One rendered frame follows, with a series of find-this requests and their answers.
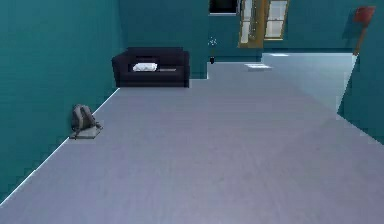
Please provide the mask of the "black sofa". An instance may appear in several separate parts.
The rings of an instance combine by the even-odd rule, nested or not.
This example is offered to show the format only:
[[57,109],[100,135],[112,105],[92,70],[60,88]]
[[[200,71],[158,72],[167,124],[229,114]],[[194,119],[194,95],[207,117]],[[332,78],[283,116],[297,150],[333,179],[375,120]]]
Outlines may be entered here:
[[[189,87],[189,52],[182,47],[128,47],[111,60],[117,87]],[[135,72],[137,63],[156,63],[153,72]],[[176,68],[175,72],[159,72]]]

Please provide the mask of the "red lamp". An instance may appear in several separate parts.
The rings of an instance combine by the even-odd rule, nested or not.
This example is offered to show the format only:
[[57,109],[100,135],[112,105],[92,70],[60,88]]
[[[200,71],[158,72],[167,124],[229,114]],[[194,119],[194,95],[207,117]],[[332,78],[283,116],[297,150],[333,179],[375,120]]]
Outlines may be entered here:
[[360,51],[361,44],[364,40],[364,37],[366,35],[367,28],[370,24],[370,21],[375,13],[376,7],[375,6],[361,6],[356,9],[353,21],[360,23],[362,25],[362,29],[356,44],[356,47],[353,51],[353,55],[357,56]]

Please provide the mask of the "white pillow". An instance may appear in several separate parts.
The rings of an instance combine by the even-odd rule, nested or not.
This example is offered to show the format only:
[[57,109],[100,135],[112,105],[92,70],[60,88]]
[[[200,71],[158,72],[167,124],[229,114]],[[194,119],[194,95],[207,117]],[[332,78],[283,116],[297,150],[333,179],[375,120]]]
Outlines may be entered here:
[[157,69],[156,63],[137,63],[133,66],[135,72],[149,71],[153,72]]

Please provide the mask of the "black framed picture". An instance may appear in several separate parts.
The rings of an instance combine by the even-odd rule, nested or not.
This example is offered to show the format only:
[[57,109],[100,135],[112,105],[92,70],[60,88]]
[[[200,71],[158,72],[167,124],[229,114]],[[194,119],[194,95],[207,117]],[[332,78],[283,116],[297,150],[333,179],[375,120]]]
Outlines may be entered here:
[[240,9],[240,0],[209,0],[210,14],[237,14]]

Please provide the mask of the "grey backpack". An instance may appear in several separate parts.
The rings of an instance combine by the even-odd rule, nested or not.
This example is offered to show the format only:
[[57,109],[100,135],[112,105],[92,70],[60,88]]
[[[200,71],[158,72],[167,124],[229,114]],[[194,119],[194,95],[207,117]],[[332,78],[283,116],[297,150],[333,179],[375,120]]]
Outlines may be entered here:
[[72,111],[71,129],[70,139],[94,139],[103,127],[96,121],[89,106],[77,104]]

